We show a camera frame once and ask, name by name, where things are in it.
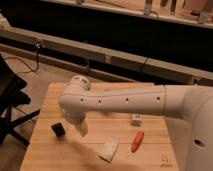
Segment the cream stick end effector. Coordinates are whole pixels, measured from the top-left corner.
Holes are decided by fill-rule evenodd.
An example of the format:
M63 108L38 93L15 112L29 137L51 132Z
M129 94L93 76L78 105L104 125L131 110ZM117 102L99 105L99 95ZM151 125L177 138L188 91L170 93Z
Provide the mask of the cream stick end effector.
M85 137L88 133L88 126L87 126L86 122L82 122L80 124L77 124L76 129L82 137Z

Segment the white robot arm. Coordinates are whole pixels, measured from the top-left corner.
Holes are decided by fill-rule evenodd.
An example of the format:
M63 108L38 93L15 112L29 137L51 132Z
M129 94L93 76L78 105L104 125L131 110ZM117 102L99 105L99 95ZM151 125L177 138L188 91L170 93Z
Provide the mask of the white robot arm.
M85 134L89 111L181 116L191 124L184 171L213 171L213 87L156 85L92 91L90 81L76 75L59 97L68 122Z

